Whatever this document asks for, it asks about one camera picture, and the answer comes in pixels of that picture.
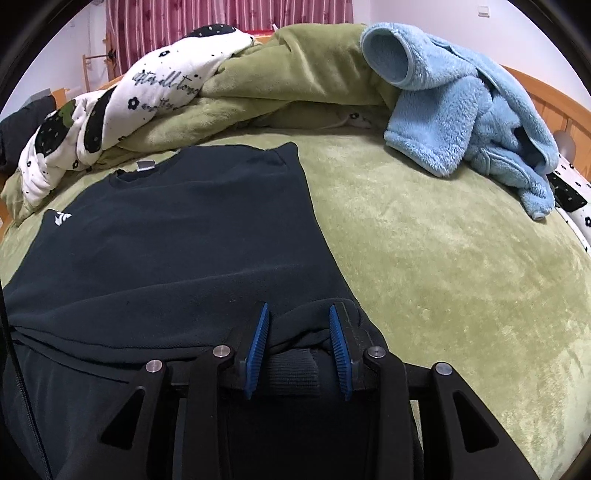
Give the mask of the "white black patterned quilt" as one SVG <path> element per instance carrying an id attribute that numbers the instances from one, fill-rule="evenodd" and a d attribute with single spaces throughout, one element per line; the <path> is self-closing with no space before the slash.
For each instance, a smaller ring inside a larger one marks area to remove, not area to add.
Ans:
<path id="1" fill-rule="evenodd" d="M 91 167 L 153 118 L 190 103 L 222 62 L 253 42 L 233 26 L 206 25 L 148 52 L 110 89 L 68 101 L 44 119 L 21 152 L 25 201 L 40 205 L 67 172 Z"/>

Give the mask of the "white black patterned pillow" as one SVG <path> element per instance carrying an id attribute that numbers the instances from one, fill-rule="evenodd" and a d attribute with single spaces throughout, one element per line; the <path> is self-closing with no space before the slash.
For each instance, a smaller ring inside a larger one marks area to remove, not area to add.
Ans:
<path id="1" fill-rule="evenodd" d="M 583 249 L 590 254 L 590 182 L 564 156 L 548 175 L 559 215 L 573 230 Z"/>

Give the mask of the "dark navy sweatshirt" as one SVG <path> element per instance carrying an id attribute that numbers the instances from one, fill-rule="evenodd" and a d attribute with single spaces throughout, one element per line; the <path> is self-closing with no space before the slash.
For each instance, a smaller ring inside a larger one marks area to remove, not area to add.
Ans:
<path id="1" fill-rule="evenodd" d="M 387 347 L 315 219 L 291 143 L 191 147 L 47 211 L 1 294 L 1 475 L 61 479 L 149 361 L 188 376 L 270 306 L 259 383 L 218 402 L 218 479 L 381 479 L 374 403 L 339 389 L 329 310 Z"/>

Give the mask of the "green plush blanket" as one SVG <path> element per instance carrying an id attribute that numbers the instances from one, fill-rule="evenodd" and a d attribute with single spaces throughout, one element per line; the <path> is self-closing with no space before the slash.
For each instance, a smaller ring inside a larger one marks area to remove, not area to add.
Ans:
<path id="1" fill-rule="evenodd" d="M 363 58 L 363 26 L 281 28 L 225 60 L 197 97 L 149 120 L 98 157 L 106 170 L 143 155 L 204 142 L 242 124 L 321 129 L 360 113 L 384 126 L 400 96 Z"/>

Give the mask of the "pink floral curtain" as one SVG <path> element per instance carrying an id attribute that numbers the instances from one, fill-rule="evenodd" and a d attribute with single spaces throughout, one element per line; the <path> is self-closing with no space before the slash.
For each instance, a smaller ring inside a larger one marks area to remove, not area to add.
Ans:
<path id="1" fill-rule="evenodd" d="M 346 0 L 113 0 L 105 9 L 117 76 L 146 53 L 202 26 L 226 24 L 263 32 L 298 23 L 353 22 L 353 3 Z"/>

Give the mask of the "wooden bed frame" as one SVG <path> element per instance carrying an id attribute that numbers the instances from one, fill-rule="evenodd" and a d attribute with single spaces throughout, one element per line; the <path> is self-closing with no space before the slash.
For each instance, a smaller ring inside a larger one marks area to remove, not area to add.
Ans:
<path id="1" fill-rule="evenodd" d="M 532 98 L 538 113 L 552 132 L 566 131 L 576 146 L 574 167 L 590 179 L 590 111 L 554 87 L 518 70 L 506 67 Z"/>

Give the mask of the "light blue fleece garment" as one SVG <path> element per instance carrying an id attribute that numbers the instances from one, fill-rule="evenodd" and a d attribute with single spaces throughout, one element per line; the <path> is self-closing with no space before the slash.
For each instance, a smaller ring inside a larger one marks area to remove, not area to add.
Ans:
<path id="1" fill-rule="evenodd" d="M 489 57 L 416 26 L 379 23 L 361 36 L 367 64 L 400 95 L 384 140 L 436 177 L 467 162 L 514 189 L 527 214 L 555 206 L 554 137 L 525 88 Z"/>

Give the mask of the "dark clothes on footboard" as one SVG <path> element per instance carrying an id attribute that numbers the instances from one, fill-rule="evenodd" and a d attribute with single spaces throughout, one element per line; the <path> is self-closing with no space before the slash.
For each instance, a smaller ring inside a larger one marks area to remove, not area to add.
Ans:
<path id="1" fill-rule="evenodd" d="M 1 174 L 12 175 L 18 166 L 20 154 L 44 119 L 56 109 L 52 95 L 33 100 L 0 123 Z"/>

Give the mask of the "green plush bed sheet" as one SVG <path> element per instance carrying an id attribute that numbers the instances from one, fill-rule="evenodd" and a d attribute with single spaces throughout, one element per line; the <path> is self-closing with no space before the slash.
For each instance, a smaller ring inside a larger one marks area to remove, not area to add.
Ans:
<path id="1" fill-rule="evenodd" d="M 590 434 L 590 259 L 570 226 L 558 214 L 528 219 L 468 168 L 438 180 L 375 134 L 218 138 L 286 142 L 339 268 L 394 351 L 452 362 L 541 478 L 569 477 Z"/>

